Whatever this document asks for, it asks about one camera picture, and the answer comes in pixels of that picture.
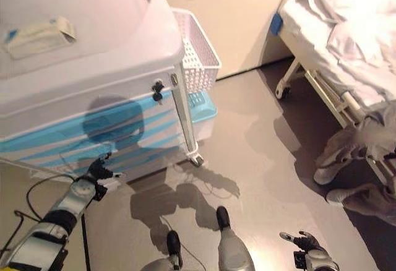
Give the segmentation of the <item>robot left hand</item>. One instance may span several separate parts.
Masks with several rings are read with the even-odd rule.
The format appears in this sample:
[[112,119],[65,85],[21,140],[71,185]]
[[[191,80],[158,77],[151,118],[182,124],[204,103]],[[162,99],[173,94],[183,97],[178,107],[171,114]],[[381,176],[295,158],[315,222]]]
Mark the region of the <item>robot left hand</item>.
[[82,177],[93,182],[102,179],[120,178],[123,175],[122,173],[115,173],[105,166],[106,161],[111,157],[111,155],[112,153],[108,152],[104,156],[94,160]]

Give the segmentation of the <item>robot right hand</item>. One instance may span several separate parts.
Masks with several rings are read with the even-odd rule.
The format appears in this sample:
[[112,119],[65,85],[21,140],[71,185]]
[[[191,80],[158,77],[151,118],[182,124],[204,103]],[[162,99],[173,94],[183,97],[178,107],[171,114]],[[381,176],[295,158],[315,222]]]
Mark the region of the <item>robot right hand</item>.
[[292,236],[286,232],[280,232],[279,236],[296,246],[298,246],[303,251],[311,251],[311,250],[322,250],[318,240],[307,231],[299,231],[300,236]]

